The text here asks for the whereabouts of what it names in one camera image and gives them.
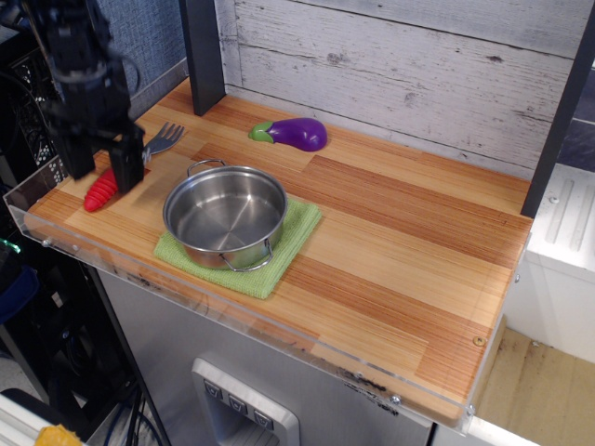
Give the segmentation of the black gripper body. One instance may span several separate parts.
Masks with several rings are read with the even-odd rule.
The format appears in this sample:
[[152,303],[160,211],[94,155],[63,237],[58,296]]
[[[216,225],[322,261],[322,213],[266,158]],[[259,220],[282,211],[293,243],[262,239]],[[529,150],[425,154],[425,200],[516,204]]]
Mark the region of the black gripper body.
[[142,147],[143,130],[130,117],[130,93],[123,69],[97,72],[52,71],[59,98],[42,107],[52,142],[58,149],[76,147],[78,138],[91,138],[113,148],[113,138],[127,149]]

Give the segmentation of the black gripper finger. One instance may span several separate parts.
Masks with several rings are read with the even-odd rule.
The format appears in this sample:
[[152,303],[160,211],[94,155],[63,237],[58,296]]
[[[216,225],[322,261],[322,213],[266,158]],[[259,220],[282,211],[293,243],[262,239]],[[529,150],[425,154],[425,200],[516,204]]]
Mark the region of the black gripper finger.
[[81,179],[95,170],[93,140],[89,135],[56,135],[55,145],[73,179]]
[[109,149],[118,191],[130,192],[144,178],[143,132],[123,134]]

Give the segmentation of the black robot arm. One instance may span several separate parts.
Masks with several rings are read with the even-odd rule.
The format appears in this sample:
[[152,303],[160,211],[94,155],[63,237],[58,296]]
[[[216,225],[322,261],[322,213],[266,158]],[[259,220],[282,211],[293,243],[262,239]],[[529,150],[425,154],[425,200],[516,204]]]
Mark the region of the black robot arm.
[[144,177],[144,132],[129,116],[123,59],[110,49],[98,3],[25,1],[22,8],[59,89],[42,110],[68,174],[85,177],[94,152],[106,150],[118,190],[131,191]]

